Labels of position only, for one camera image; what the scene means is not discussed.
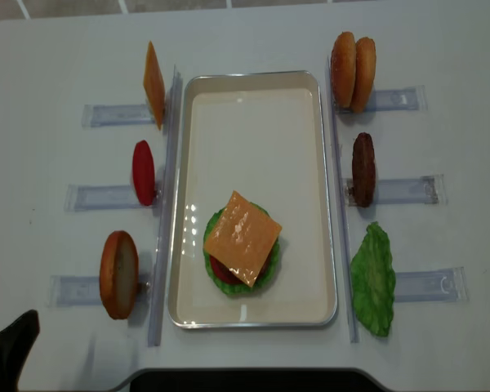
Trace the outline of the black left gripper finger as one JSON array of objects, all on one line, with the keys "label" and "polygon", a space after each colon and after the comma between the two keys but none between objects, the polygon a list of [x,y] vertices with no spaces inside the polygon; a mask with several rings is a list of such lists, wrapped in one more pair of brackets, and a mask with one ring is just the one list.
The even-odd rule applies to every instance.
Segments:
[{"label": "black left gripper finger", "polygon": [[23,313],[0,331],[0,391],[17,391],[20,375],[40,333],[37,310]]}]

